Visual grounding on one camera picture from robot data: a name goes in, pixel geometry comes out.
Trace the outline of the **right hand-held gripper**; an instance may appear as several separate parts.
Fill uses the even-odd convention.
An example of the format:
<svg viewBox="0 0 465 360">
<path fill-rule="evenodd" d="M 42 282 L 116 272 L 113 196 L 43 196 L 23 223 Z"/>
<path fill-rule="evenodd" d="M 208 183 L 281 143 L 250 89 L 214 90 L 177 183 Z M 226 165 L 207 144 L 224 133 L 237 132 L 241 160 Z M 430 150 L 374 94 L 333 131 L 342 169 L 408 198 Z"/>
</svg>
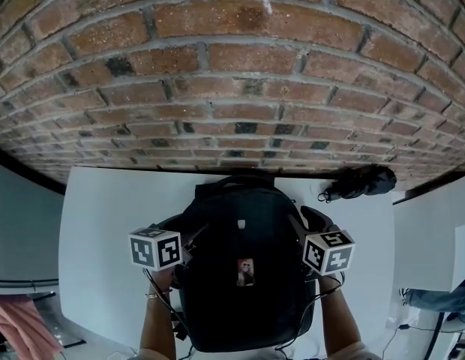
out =
<svg viewBox="0 0 465 360">
<path fill-rule="evenodd" d="M 292 227 L 298 241 L 304 243 L 303 262 L 321 276 L 346 271 L 356 247 L 351 235 L 314 208 L 303 205 L 300 211 L 307 221 L 307 230 L 294 216 Z"/>
</svg>

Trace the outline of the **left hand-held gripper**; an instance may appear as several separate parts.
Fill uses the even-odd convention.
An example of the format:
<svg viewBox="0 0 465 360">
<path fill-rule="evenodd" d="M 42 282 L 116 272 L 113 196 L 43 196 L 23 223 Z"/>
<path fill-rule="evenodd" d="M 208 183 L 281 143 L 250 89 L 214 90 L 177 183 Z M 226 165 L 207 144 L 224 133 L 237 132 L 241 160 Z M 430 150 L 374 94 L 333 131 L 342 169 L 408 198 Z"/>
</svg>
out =
<svg viewBox="0 0 465 360">
<path fill-rule="evenodd" d="M 131 262 L 153 272 L 187 264 L 209 231 L 206 222 L 188 222 L 180 214 L 128 234 Z"/>
</svg>

